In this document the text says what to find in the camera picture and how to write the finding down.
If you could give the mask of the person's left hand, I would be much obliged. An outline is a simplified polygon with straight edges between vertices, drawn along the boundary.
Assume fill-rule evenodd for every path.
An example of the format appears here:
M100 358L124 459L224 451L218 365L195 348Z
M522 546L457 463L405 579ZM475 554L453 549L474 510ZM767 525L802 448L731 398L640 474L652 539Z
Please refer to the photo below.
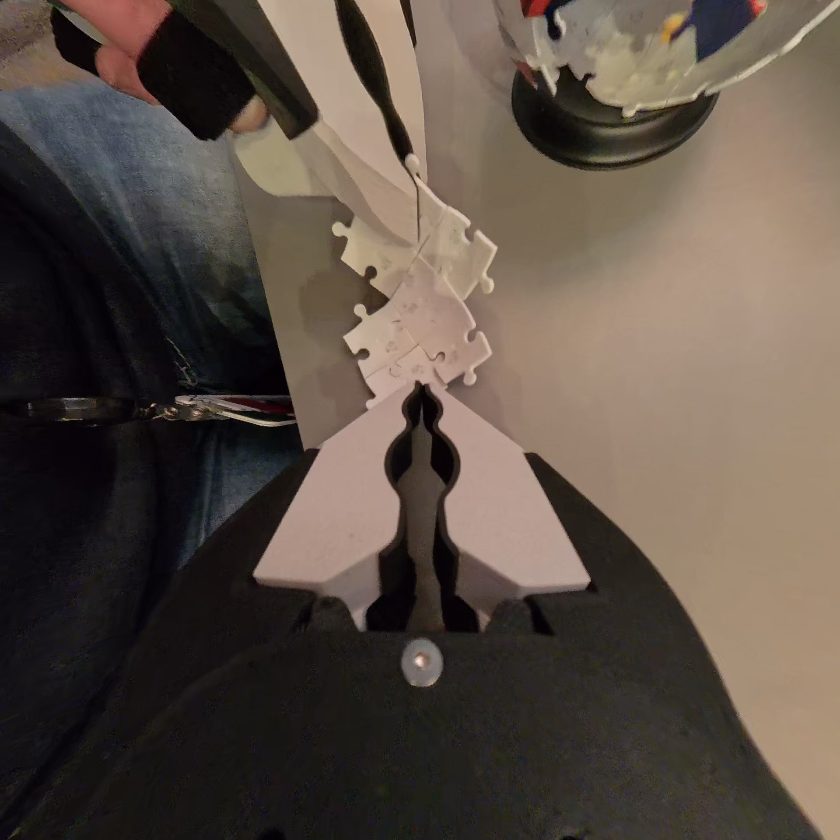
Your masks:
M269 111L237 60L165 1L50 2L64 60L168 111L199 140L261 130Z

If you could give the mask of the joined white puzzle pieces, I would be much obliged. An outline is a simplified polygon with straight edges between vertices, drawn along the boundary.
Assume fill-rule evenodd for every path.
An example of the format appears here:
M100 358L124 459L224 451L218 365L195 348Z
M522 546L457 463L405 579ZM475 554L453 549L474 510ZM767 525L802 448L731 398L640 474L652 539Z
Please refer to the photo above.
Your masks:
M333 235L344 239L342 262L360 276L373 270L370 285L387 299L373 312L357 304L359 321L343 340L352 355L365 354L358 360L363 379L419 344L447 385L457 379L474 385L476 369L492 350L466 301L477 288L493 291L488 269L497 245L479 230L469 237L469 219L427 187L415 155L405 163L418 198L416 245L386 241L360 219L332 226Z

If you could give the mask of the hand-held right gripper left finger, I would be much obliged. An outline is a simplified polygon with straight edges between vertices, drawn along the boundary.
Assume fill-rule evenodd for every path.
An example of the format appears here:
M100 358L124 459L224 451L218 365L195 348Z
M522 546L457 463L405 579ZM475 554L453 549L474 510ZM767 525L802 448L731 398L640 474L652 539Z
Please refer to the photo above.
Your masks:
M416 385L400 386L320 446L254 569L256 583L339 599L367 630L385 593L381 555L402 525L388 458L412 434L416 395Z

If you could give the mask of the colourful puzzle ball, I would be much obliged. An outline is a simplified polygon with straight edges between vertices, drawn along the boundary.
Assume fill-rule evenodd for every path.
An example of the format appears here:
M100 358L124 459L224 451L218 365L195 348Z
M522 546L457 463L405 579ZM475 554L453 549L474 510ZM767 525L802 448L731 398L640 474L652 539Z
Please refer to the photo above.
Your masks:
M496 1L535 89L582 84L626 117L718 94L798 46L838 1Z

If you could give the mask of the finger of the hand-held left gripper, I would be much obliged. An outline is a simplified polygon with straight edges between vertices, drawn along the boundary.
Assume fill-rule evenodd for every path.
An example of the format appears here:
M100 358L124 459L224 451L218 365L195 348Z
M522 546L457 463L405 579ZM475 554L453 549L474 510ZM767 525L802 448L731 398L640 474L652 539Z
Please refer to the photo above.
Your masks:
M417 64L416 33L413 10L409 1L399 2L399 114L408 134L412 151L418 160L416 173L427 181L427 144L424 100Z
M259 6L317 108L314 124L293 141L301 158L355 217L395 242L416 242L415 181L351 59L340 5Z

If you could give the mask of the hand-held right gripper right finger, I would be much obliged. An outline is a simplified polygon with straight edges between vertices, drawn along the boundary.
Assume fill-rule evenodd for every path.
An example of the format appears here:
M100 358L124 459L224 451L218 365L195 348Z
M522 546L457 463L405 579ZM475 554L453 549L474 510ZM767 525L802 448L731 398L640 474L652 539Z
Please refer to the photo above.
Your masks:
M582 592L591 576L526 452L441 387L423 390L444 627L479 632L504 602Z

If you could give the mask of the black ball stand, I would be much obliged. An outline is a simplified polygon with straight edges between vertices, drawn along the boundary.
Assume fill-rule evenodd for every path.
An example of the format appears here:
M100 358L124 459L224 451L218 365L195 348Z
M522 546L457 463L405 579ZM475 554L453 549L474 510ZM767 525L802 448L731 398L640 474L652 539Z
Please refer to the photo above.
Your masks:
M588 172L608 172L656 161L690 140L709 119L719 96L625 116L594 99L585 83L562 69L552 93L517 70L511 112L522 136L545 157Z

